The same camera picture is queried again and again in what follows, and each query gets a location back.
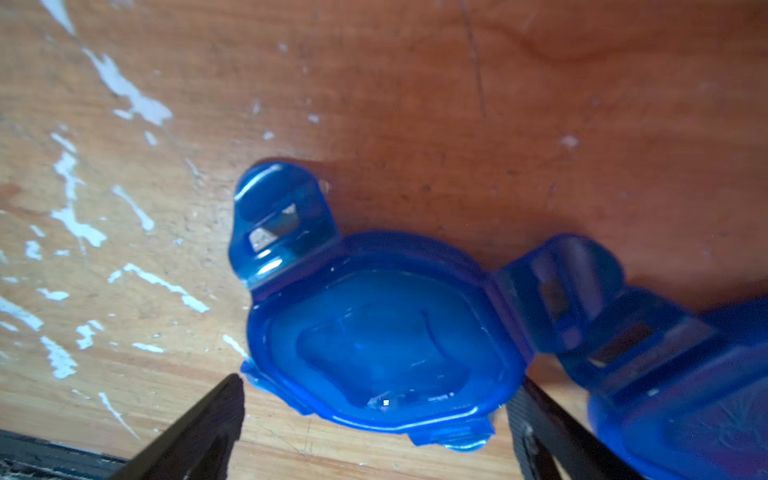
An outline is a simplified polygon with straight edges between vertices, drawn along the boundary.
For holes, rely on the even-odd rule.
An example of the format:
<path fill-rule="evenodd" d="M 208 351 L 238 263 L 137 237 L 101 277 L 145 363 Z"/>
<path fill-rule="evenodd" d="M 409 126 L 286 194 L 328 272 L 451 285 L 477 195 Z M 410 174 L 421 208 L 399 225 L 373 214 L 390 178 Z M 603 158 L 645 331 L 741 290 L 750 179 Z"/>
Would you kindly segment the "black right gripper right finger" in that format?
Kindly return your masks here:
<path fill-rule="evenodd" d="M 506 403 L 513 448 L 526 479 L 640 479 L 530 378 Z"/>

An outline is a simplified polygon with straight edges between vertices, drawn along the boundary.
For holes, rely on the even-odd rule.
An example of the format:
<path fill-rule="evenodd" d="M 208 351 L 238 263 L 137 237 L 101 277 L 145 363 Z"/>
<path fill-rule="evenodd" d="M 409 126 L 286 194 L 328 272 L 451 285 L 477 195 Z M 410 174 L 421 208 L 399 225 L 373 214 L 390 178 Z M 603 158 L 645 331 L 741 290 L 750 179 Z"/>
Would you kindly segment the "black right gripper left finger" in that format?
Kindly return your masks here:
<path fill-rule="evenodd" d="M 245 418 L 244 385 L 230 374 L 113 479 L 225 479 Z"/>

